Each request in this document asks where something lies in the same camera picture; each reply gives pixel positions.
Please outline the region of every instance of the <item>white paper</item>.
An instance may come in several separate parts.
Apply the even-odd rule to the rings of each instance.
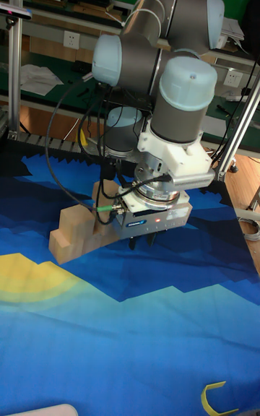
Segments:
[[[239,40],[244,39],[244,34],[236,19],[224,18],[221,34],[234,36]]]
[[[49,68],[25,64],[21,68],[21,89],[45,97],[56,85],[63,82]]]
[[[226,128],[224,119],[216,119],[211,116],[205,116],[201,125],[205,134],[216,135],[216,137],[223,137]]]

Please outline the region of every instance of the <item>metal bracket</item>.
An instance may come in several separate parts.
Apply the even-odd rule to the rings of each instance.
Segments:
[[[9,131],[8,139],[9,140],[17,140],[17,132]]]

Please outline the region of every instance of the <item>metal post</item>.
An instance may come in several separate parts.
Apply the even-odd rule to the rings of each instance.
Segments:
[[[22,0],[9,0],[22,7]],[[19,18],[9,31],[9,138],[17,139],[20,132],[20,70],[22,51],[22,20]]]
[[[256,108],[260,102],[260,72],[256,76],[256,80],[250,91],[248,99],[245,103],[244,109],[235,125],[234,131],[227,141],[225,151],[222,154],[220,164],[216,168],[216,177],[219,181],[225,181],[225,174],[228,171],[230,162],[235,155],[243,136],[246,133],[251,119],[256,111]]]

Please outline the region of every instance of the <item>cable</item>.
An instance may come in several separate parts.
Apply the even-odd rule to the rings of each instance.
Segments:
[[[136,140],[138,141],[138,135],[137,135],[137,133],[135,132],[135,126],[136,126],[136,124],[137,124],[137,114],[138,114],[138,110],[136,110],[136,118],[134,119],[133,133],[134,133],[134,135],[136,136]]]
[[[26,129],[26,127],[22,124],[22,122],[20,122],[20,126],[22,127],[22,129],[25,131],[26,134],[31,135],[31,133]]]
[[[259,56],[257,57],[257,59],[255,60],[255,62],[254,62],[254,64],[253,64],[253,68],[252,68],[252,70],[251,70],[250,76],[249,76],[249,78],[248,78],[248,81],[247,81],[247,84],[246,84],[246,87],[245,87],[245,91],[248,89],[248,86],[249,86],[249,84],[250,84],[250,82],[251,82],[251,79],[252,79],[252,76],[253,76],[253,73],[254,73],[254,70],[255,70],[255,68],[256,68],[257,61],[259,60],[259,58],[260,58],[260,54],[259,54]],[[221,155],[223,154],[223,152],[224,152],[224,150],[225,150],[225,147],[226,147],[226,144],[227,144],[227,143],[225,143],[225,145],[224,145],[224,147],[222,148],[222,150],[221,150],[221,151],[220,151],[220,148],[221,148],[221,146],[223,145],[223,143],[224,143],[224,141],[225,141],[225,136],[226,136],[226,135],[227,135],[227,133],[228,133],[228,129],[230,128],[230,125],[231,125],[231,122],[232,122],[233,117],[234,117],[234,115],[235,115],[235,112],[237,111],[237,109],[238,109],[238,108],[239,108],[239,106],[241,105],[242,99],[243,99],[243,95],[241,95],[241,98],[240,98],[240,100],[239,100],[238,104],[236,105],[235,110],[233,111],[233,113],[232,113],[232,115],[231,115],[231,117],[230,117],[230,120],[228,121],[227,128],[226,128],[226,130],[225,130],[225,133],[224,133],[224,135],[223,135],[223,138],[222,138],[222,140],[221,140],[221,142],[220,142],[219,147],[216,149],[215,153],[212,155],[212,159],[213,159],[213,161],[212,161],[212,166],[213,166],[213,165],[214,165],[214,164],[215,164],[215,163],[219,160],[219,158],[221,157]]]
[[[72,133],[74,127],[76,127],[76,125],[77,125],[78,122],[79,122],[79,119],[76,120],[76,122],[73,125],[73,127],[70,129],[70,131],[67,133],[67,135],[65,135],[64,140],[66,140],[66,138],[69,136],[69,134]]]
[[[143,182],[139,182],[136,185],[131,186],[131,188],[129,188],[128,190],[126,190],[125,192],[123,192],[121,194],[115,194],[115,196],[105,196],[105,195],[104,196],[107,199],[122,198],[122,196],[125,196],[125,195],[131,193],[132,191],[141,188],[141,186],[143,186],[143,185],[148,185],[148,183],[152,183],[152,182],[169,182],[170,180],[171,180],[170,175],[163,174],[163,175],[159,175],[158,177],[148,178],[147,180],[144,180]]]
[[[89,136],[90,136],[90,139],[91,139],[91,130],[90,130],[90,127],[91,127],[91,116],[90,116],[90,113],[87,115],[87,131],[88,131],[88,133],[89,133]]]
[[[102,102],[103,101],[103,97],[100,99],[97,99],[97,100],[95,100],[93,103],[92,103],[92,105],[90,106],[90,108],[86,111],[86,113],[83,115],[83,117],[82,117],[82,120],[80,121],[80,123],[79,123],[79,128],[78,128],[78,143],[79,143],[79,148],[80,148],[80,150],[81,150],[81,152],[85,155],[85,156],[87,156],[87,158],[91,161],[91,163],[99,163],[99,161],[97,161],[97,160],[93,160],[93,158],[87,153],[87,151],[85,150],[85,148],[82,146],[82,141],[81,141],[81,138],[80,138],[80,132],[81,132],[81,130],[82,130],[82,127],[83,127],[83,123],[85,122],[85,120],[86,120],[86,118],[87,118],[87,116],[91,113],[91,111],[92,111],[92,109],[93,109],[93,107],[97,104],[97,103],[100,103],[100,102]]]
[[[251,159],[251,161],[254,161],[256,164],[260,164],[260,161],[256,161],[256,159],[254,159],[253,157],[248,156],[249,159]]]
[[[257,229],[256,233],[252,234],[247,234],[244,233],[244,237],[246,240],[248,241],[259,241],[260,240],[260,225],[258,222],[255,222],[255,220],[251,220],[251,219],[243,219],[242,217],[240,217],[238,219],[239,222],[246,222],[246,223],[250,223],[250,225],[253,225],[253,227],[255,227]]]
[[[86,76],[84,76],[84,79],[80,79],[78,81],[76,81],[61,97],[60,101],[58,102],[57,106],[55,107],[52,115],[51,115],[51,119],[50,122],[48,124],[48,128],[47,128],[47,133],[46,133],[46,138],[45,138],[45,157],[46,157],[46,161],[47,161],[47,165],[48,165],[48,169],[50,170],[51,176],[54,179],[54,181],[57,183],[57,185],[60,187],[60,189],[62,191],[64,191],[64,193],[66,193],[67,196],[69,196],[71,199],[73,199],[74,201],[76,201],[78,204],[81,204],[82,206],[86,207],[87,209],[92,209],[92,206],[90,206],[89,204],[85,204],[83,201],[80,201],[78,198],[76,198],[72,193],[70,193],[69,190],[67,190],[62,184],[61,182],[57,179],[52,167],[51,167],[51,163],[50,163],[50,157],[49,157],[49,153],[48,153],[48,141],[49,141],[49,135],[50,135],[50,130],[51,130],[51,125],[54,119],[54,116],[56,115],[59,107],[61,106],[64,98],[78,85],[81,85],[81,83],[86,82],[87,80],[92,78],[92,73],[88,74],[88,78],[86,78]]]
[[[102,186],[102,182],[100,180],[99,184],[98,184],[98,188],[97,188],[97,198],[96,198],[96,214],[97,214],[97,220],[99,223],[101,223],[101,225],[109,225],[115,218],[116,213],[115,212],[111,212],[109,215],[109,218],[107,220],[107,222],[103,222],[103,220],[100,219],[100,215],[99,215],[99,211],[98,211],[98,203],[99,203],[99,198],[100,198],[100,190],[101,190],[101,186]]]

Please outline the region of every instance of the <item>wall outlet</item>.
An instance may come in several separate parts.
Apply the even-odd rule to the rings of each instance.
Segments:
[[[224,85],[228,85],[229,87],[238,87],[243,77],[243,72],[233,71],[232,69],[228,69],[227,75],[224,81]]]
[[[79,50],[79,38],[80,34],[77,34],[77,32],[64,31],[64,47]]]

